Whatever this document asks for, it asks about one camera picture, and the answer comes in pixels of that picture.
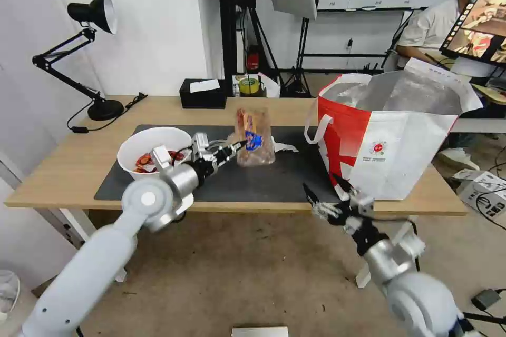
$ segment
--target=robotic arm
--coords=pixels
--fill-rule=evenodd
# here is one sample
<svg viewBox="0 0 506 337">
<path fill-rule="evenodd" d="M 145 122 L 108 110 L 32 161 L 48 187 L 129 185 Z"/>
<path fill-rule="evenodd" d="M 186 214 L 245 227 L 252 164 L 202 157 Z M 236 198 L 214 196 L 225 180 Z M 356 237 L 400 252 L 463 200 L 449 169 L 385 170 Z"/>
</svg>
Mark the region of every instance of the robotic arm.
<svg viewBox="0 0 506 337">
<path fill-rule="evenodd" d="M 414 271 L 414 259 L 425 244 L 416 235 L 405 236 L 394 245 L 367 216 L 374 199 L 354 189 L 340 177 L 349 200 L 321 203 L 304 184 L 313 213 L 331 225 L 342 226 L 357 244 L 357 253 L 369 266 L 371 279 L 385 295 L 389 310 L 412 337 L 478 337 L 476 331 L 457 308 L 450 290 L 430 275 Z"/>
<path fill-rule="evenodd" d="M 96 231 L 37 301 L 19 337 L 70 337 L 130 260 L 137 233 L 152 232 L 182 217 L 193 203 L 192 192 L 233 158 L 246 141 L 208 150 L 204 133 L 193 138 L 193 161 L 172 167 L 164 146 L 151 156 L 161 179 L 130 184 L 121 200 L 123 213 Z"/>
</svg>

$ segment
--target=lamp base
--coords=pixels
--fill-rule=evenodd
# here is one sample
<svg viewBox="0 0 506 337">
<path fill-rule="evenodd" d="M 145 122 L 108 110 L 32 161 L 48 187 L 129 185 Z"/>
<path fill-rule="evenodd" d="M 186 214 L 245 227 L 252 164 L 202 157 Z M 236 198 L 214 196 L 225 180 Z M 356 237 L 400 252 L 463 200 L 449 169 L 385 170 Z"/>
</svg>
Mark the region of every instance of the lamp base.
<svg viewBox="0 0 506 337">
<path fill-rule="evenodd" d="M 88 108 L 88 117 L 94 121 L 111 120 L 123 113 L 123 104 L 118 100 L 105 100 L 103 102 L 93 103 Z"/>
</svg>

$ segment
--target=tape roll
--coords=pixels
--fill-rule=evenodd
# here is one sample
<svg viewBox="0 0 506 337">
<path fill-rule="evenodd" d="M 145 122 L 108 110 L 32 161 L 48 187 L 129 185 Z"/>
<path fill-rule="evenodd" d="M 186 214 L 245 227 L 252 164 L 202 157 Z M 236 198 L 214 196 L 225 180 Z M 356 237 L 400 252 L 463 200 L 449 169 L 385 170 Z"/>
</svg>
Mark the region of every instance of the tape roll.
<svg viewBox="0 0 506 337">
<path fill-rule="evenodd" d="M 260 90 L 260 82 L 255 78 L 244 78 L 239 81 L 239 90 L 246 94 L 252 95 Z"/>
</svg>

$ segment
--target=lamp shade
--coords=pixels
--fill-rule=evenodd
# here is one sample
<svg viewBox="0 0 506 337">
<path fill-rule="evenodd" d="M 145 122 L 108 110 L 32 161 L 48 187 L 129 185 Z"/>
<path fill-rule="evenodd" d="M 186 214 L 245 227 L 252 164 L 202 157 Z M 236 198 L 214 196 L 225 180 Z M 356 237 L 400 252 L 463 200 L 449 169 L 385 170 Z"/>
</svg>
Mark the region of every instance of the lamp shade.
<svg viewBox="0 0 506 337">
<path fill-rule="evenodd" d="M 70 3 L 69 16 L 79 22 L 92 22 L 105 32 L 116 34 L 118 19 L 112 0 L 92 0 L 90 4 Z"/>
</svg>

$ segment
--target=white bowl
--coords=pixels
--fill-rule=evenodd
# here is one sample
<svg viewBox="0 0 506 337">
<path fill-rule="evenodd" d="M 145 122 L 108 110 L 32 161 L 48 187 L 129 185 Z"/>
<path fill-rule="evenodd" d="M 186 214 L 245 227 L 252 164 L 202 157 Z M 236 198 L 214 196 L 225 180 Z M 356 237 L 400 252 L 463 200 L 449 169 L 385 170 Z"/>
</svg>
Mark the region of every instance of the white bowl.
<svg viewBox="0 0 506 337">
<path fill-rule="evenodd" d="M 190 135 L 172 126 L 160 126 L 143 130 L 131 136 L 128 140 L 123 142 L 118 150 L 116 158 L 123 170 L 128 172 L 135 180 L 140 180 L 147 177 L 159 177 L 160 173 L 137 173 L 136 169 L 137 160 L 145 153 L 150 153 L 155 147 L 165 145 L 167 150 L 177 151 L 184 147 L 191 146 Z"/>
</svg>

